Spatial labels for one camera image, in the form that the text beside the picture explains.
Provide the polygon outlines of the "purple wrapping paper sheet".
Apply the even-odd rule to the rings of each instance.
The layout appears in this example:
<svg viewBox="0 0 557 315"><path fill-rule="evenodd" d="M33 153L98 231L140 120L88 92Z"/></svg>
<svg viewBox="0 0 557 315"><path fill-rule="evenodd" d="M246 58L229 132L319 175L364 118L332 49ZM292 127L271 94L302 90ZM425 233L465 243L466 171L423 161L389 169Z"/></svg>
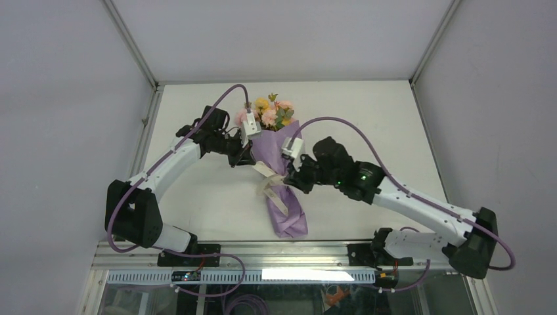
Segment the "purple wrapping paper sheet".
<svg viewBox="0 0 557 315"><path fill-rule="evenodd" d="M300 127L298 121L279 131L263 130L253 140L254 169L263 175L256 192L265 197L267 212L275 234L280 238L300 238L308 234L305 213L295 192L283 183L288 162L282 158L281 147Z"/></svg>

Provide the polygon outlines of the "cream ribbon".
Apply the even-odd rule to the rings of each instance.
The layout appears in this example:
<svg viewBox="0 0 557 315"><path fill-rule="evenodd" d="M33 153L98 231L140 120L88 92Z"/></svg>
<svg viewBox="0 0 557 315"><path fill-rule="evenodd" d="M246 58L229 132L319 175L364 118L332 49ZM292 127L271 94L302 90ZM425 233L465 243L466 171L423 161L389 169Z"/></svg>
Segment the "cream ribbon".
<svg viewBox="0 0 557 315"><path fill-rule="evenodd" d="M265 178L257 185L256 194L259 196L265 195L269 198L278 210L285 216L288 216L288 208L281 200L280 196L275 193L272 187L285 186L283 183L284 176L275 173L264 162L257 161L252 166L255 171L263 175Z"/></svg>

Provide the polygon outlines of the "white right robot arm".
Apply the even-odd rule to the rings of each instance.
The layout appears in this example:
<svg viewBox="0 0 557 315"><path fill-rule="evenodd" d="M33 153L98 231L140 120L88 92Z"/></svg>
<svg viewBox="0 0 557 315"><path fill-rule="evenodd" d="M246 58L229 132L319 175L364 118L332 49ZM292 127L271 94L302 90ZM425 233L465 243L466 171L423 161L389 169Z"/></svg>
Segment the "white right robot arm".
<svg viewBox="0 0 557 315"><path fill-rule="evenodd" d="M378 165L355 161L332 137L318 141L313 157L302 152L303 140L288 137L281 147L288 161L283 182L308 194L315 185L333 186L351 200L395 211L429 228L408 232L375 231L363 263L373 267L408 265L415 259L449 264L465 276L484 279L496 246L493 211L474 212L440 202L404 184L396 184Z"/></svg>

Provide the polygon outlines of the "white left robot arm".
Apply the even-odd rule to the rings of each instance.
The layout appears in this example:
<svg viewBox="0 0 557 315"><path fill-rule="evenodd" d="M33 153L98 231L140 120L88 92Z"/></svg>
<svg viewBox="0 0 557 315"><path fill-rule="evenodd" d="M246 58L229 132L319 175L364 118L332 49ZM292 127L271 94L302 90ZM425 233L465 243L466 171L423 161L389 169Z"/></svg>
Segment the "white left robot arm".
<svg viewBox="0 0 557 315"><path fill-rule="evenodd" d="M194 264L196 236L164 223L159 202L183 172L207 153L227 156L231 167L254 165L252 139L261 133L256 113L246 110L235 134L227 127L225 110L206 106L201 118L180 128L167 151L150 167L127 180L114 180L107 189L105 230L133 243L134 248L172 251L181 266Z"/></svg>

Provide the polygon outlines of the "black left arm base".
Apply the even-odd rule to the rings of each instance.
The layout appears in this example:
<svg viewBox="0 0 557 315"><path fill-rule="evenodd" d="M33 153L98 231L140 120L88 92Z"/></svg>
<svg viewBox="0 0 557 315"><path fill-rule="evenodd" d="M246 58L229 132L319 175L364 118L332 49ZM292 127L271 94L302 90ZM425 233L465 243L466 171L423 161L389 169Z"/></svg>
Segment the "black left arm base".
<svg viewBox="0 0 557 315"><path fill-rule="evenodd" d="M218 243L196 243L189 247L184 253L173 251L162 251L158 255L157 266L159 267L218 267L221 245Z"/></svg>

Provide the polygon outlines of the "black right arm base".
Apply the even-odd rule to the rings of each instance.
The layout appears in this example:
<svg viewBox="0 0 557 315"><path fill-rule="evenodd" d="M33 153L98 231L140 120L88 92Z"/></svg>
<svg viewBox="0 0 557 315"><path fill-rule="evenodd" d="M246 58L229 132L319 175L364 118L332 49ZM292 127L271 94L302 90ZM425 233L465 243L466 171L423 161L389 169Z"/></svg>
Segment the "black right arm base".
<svg viewBox="0 0 557 315"><path fill-rule="evenodd" d="M381 270L381 266L412 266L412 257L395 258L386 249L386 238L393 233L392 228L380 228L368 243L349 243L347 256L350 266L368 266Z"/></svg>

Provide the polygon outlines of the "peach fake rose stem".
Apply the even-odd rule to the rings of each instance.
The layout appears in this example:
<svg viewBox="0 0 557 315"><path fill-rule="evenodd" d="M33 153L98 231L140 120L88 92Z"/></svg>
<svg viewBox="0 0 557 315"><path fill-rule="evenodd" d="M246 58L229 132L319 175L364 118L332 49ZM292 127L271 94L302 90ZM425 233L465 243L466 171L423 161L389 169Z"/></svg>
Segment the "peach fake rose stem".
<svg viewBox="0 0 557 315"><path fill-rule="evenodd" d="M279 131L294 122L294 107L290 101L278 100L278 94L268 95L269 106L262 113L264 126L272 131Z"/></svg>

